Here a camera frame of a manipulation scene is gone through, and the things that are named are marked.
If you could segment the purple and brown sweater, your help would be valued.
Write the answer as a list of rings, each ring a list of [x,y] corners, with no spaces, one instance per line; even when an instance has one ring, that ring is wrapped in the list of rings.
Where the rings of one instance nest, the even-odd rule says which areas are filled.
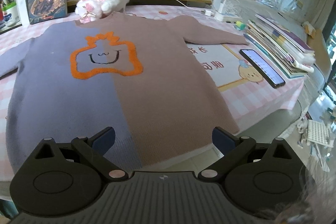
[[[6,146],[19,170],[45,137],[67,143],[106,127],[106,158],[135,170],[207,147],[220,126],[238,126],[188,44],[245,44],[243,36],[181,15],[146,19],[114,12],[81,24],[53,24],[1,55],[1,76],[17,76]]]

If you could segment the black smartphone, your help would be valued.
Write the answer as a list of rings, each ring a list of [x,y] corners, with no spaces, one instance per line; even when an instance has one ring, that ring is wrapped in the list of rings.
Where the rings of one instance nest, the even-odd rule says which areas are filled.
[[[238,72],[243,80],[261,83],[265,79],[274,89],[285,85],[285,80],[254,50],[241,49]]]

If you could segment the stack of books on table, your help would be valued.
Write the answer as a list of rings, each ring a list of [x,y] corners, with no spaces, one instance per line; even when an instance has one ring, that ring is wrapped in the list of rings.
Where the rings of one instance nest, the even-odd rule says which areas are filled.
[[[247,23],[245,35],[289,79],[313,73],[315,53],[306,42],[283,25],[261,14]]]

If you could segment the white green-lid pen jar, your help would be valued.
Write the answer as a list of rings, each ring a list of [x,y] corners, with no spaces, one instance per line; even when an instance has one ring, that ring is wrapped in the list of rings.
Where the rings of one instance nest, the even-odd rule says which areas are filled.
[[[3,6],[2,12],[7,27],[12,27],[19,22],[19,13],[15,2]]]

